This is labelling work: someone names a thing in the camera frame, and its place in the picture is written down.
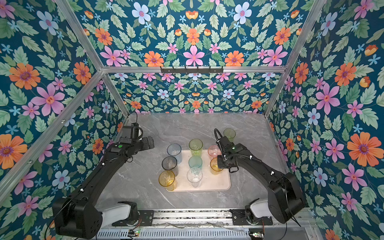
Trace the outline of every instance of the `drinking glass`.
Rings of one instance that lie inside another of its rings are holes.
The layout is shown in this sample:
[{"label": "drinking glass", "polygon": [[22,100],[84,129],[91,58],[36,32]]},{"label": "drinking glass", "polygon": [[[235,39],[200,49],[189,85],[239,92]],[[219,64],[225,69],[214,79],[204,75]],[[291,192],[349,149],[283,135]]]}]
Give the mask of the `drinking glass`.
[{"label": "drinking glass", "polygon": [[217,166],[217,157],[211,160],[211,173],[213,175],[219,174],[223,169]]},{"label": "drinking glass", "polygon": [[191,149],[192,156],[201,157],[201,153],[203,151],[203,142],[198,138],[192,139],[189,142],[189,148]]},{"label": "drinking glass", "polygon": [[176,188],[175,174],[172,171],[165,170],[160,173],[159,183],[169,191],[173,191]]},{"label": "drinking glass", "polygon": [[217,155],[221,155],[220,148],[217,145],[212,145],[208,148],[208,154],[212,158],[215,158]]},{"label": "drinking glass", "polygon": [[177,160],[177,163],[180,164],[182,161],[181,158],[181,146],[177,143],[172,143],[167,148],[167,153],[171,155],[172,157],[175,157]]},{"label": "drinking glass", "polygon": [[232,128],[227,128],[224,130],[224,136],[226,136],[230,142],[233,142],[236,132]]},{"label": "drinking glass", "polygon": [[201,168],[203,165],[203,160],[199,156],[192,156],[188,161],[189,167],[198,167]]},{"label": "drinking glass", "polygon": [[203,178],[203,172],[198,167],[193,167],[187,172],[187,179],[194,187],[198,187]]},{"label": "drinking glass", "polygon": [[163,159],[163,162],[161,163],[161,165],[163,166],[164,170],[172,171],[175,174],[175,176],[179,174],[176,158],[172,156],[168,156]]}]

